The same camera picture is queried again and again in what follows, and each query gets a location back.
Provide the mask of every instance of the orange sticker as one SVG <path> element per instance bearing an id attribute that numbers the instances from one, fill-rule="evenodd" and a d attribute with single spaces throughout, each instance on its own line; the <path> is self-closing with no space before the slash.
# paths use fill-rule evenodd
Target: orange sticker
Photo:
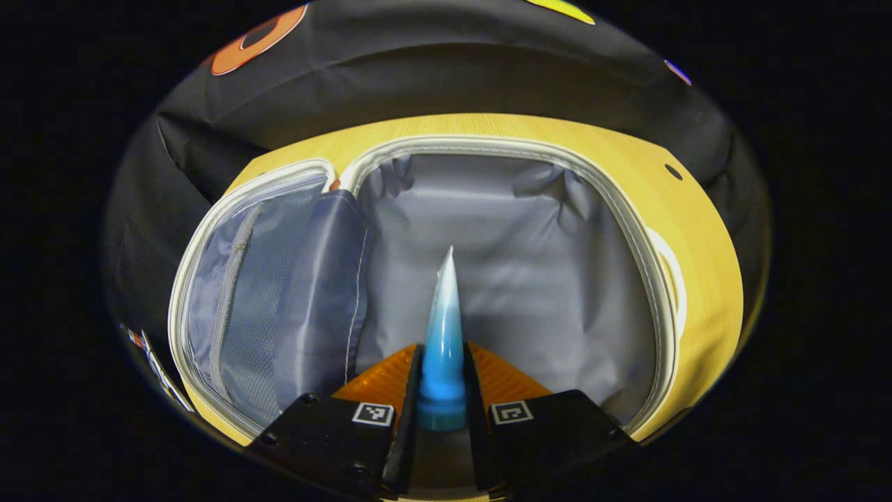
<path id="1" fill-rule="evenodd" d="M 279 40 L 285 38 L 285 35 L 291 33 L 295 26 L 301 23 L 303 15 L 307 12 L 307 5 L 284 13 L 276 18 L 276 26 L 273 27 L 265 37 L 257 42 L 244 47 L 244 40 L 247 34 L 242 35 L 239 39 L 223 47 L 215 56 L 211 64 L 211 74 L 225 75 L 233 70 L 238 69 L 251 59 L 263 54 L 274 46 Z"/>

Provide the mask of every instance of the yellow sticker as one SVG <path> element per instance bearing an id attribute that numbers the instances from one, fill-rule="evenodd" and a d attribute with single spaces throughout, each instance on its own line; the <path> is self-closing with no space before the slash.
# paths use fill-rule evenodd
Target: yellow sticker
<path id="1" fill-rule="evenodd" d="M 545 7 L 546 9 L 551 9 L 556 13 L 562 13 L 568 15 L 574 19 L 578 19 L 586 24 L 595 24 L 595 20 L 589 16 L 589 14 L 584 13 L 579 10 L 579 7 L 568 4 L 564 0 L 526 0 L 530 4 L 538 5 L 539 7 Z"/>

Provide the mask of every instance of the zipper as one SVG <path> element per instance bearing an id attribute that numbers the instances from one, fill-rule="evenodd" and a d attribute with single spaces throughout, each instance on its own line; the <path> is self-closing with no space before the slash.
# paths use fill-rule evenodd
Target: zipper
<path id="1" fill-rule="evenodd" d="M 401 138 L 376 146 L 354 160 L 340 177 L 341 188 L 359 196 L 369 174 L 393 158 L 404 155 L 490 155 L 533 159 L 553 163 L 575 173 L 592 185 L 607 202 L 620 223 L 623 234 L 644 280 L 656 333 L 656 367 L 648 398 L 639 412 L 623 426 L 632 435 L 643 427 L 663 404 L 672 387 L 678 364 L 676 314 L 671 285 L 659 262 L 657 246 L 640 213 L 610 175 L 594 162 L 570 150 L 549 143 L 520 138 L 494 138 L 466 135 L 424 135 Z"/>
<path id="2" fill-rule="evenodd" d="M 186 246 L 186 251 L 180 260 L 177 275 L 174 278 L 168 310 L 168 338 L 174 364 L 183 381 L 221 420 L 249 438 L 259 436 L 263 432 L 263 428 L 236 409 L 209 382 L 205 382 L 194 366 L 192 344 L 189 343 L 186 335 L 188 333 L 186 306 L 189 305 L 192 284 L 203 250 L 211 238 L 211 233 L 222 222 L 252 205 L 258 205 L 271 198 L 306 188 L 318 176 L 326 177 L 322 187 L 322 192 L 325 193 L 335 181 L 334 166 L 325 159 L 309 159 L 288 164 L 261 174 L 223 196 L 198 224 L 198 228 Z"/>

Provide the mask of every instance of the white zipper trim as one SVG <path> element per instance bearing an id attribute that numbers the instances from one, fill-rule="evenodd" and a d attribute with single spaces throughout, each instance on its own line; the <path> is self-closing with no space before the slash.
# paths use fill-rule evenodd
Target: white zipper trim
<path id="1" fill-rule="evenodd" d="M 326 184 L 322 188 L 323 193 L 328 191 L 336 179 L 335 168 L 327 160 L 309 159 L 291 163 L 261 174 L 253 180 L 245 182 L 217 201 L 204 215 L 192 238 L 189 240 L 183 258 L 180 260 L 177 275 L 174 278 L 173 290 L 170 294 L 168 338 L 170 352 L 173 355 L 174 364 L 180 376 L 221 420 L 248 438 L 260 435 L 263 432 L 263 428 L 232 406 L 218 392 L 206 384 L 194 367 L 192 344 L 189 343 L 186 336 L 188 331 L 186 306 L 189 305 L 189 295 L 191 294 L 199 259 L 205 246 L 207 246 L 211 233 L 223 221 L 242 211 L 247 206 L 300 188 L 303 186 L 303 182 L 313 174 L 326 175 Z"/>
<path id="2" fill-rule="evenodd" d="M 678 339 L 676 315 L 670 300 L 670 288 L 658 261 L 658 248 L 629 197 L 610 175 L 591 160 L 560 146 L 523 138 L 502 138 L 470 135 L 422 135 L 400 138 L 368 150 L 354 160 L 341 174 L 341 188 L 359 196 L 368 175 L 382 163 L 403 155 L 490 155 L 535 159 L 553 163 L 574 172 L 588 181 L 607 201 L 611 212 L 620 223 L 644 276 L 645 289 L 654 318 L 656 339 L 656 367 L 654 382 L 648 398 L 639 412 L 623 427 L 633 434 L 653 418 L 663 404 L 678 368 Z"/>

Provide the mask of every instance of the black background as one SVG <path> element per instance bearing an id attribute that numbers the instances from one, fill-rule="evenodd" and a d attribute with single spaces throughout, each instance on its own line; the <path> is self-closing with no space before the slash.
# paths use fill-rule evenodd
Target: black background
<path id="1" fill-rule="evenodd" d="M 0 493 L 323 499 L 212 442 L 150 391 L 105 317 L 96 266 L 128 137 L 207 55 L 293 7 L 9 8 L 4 204 L 25 224 L 7 230 L 4 248 L 30 260 L 7 261 L 29 266 L 5 274 L 25 302 L 6 337 L 14 420 L 4 457 L 15 469 Z M 742 128 L 770 183 L 776 248 L 764 316 L 737 363 L 588 497 L 887 496 L 888 3 L 612 2 L 591 12 L 671 59 Z"/>

